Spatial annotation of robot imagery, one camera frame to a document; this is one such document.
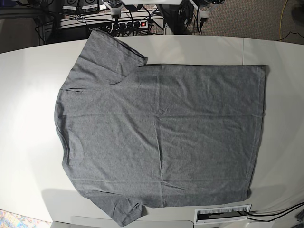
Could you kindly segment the grey T-shirt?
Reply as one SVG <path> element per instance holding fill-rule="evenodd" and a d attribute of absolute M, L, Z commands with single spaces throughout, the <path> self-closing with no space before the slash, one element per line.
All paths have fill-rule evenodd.
<path fill-rule="evenodd" d="M 94 30 L 60 88 L 55 125 L 77 192 L 121 227 L 144 207 L 246 200 L 263 128 L 266 66 L 147 60 Z"/>

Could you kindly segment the black power strip red switch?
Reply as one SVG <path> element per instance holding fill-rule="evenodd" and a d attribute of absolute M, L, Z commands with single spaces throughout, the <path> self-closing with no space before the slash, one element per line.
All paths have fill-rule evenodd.
<path fill-rule="evenodd" d="M 112 37 L 124 37 L 124 36 L 142 36 L 151 35 L 149 28 L 140 28 L 140 22 L 136 24 L 132 22 L 102 22 L 92 24 L 88 30 L 91 32 L 93 29 L 102 31 L 111 35 Z"/>

